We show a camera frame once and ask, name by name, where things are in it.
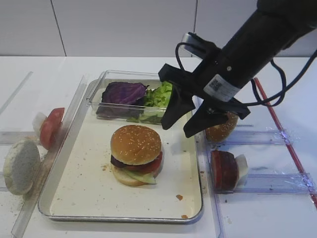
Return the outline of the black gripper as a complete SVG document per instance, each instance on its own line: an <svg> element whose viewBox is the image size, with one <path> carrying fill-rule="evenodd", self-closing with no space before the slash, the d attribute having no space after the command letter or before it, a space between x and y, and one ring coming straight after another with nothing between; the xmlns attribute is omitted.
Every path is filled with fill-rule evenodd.
<svg viewBox="0 0 317 238"><path fill-rule="evenodd" d="M176 59L179 68L164 64L158 73L161 82L172 84L169 103L161 119L164 130L170 129L183 115L195 108L193 96L203 99L203 103L183 127L187 138L226 123L228 112L241 119L250 114L248 107L234 98L241 86L229 81L230 77L225 71L229 65L220 51L207 54L193 72L184 69L179 56Z"/></svg>

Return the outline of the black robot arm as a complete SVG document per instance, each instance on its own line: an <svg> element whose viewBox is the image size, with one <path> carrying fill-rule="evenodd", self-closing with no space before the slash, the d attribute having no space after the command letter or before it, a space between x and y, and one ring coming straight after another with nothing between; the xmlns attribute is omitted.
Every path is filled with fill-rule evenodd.
<svg viewBox="0 0 317 238"><path fill-rule="evenodd" d="M191 110L195 114L184 125L186 137L226 123L229 112L244 119L251 104L239 102L235 95L281 50L316 27L314 0L260 0L256 11L223 48L188 33L179 46L201 62L192 72L182 65L168 64L159 71L160 81L172 84L169 104L161 119L162 128L171 128ZM203 100L198 108L193 96Z"/></svg>

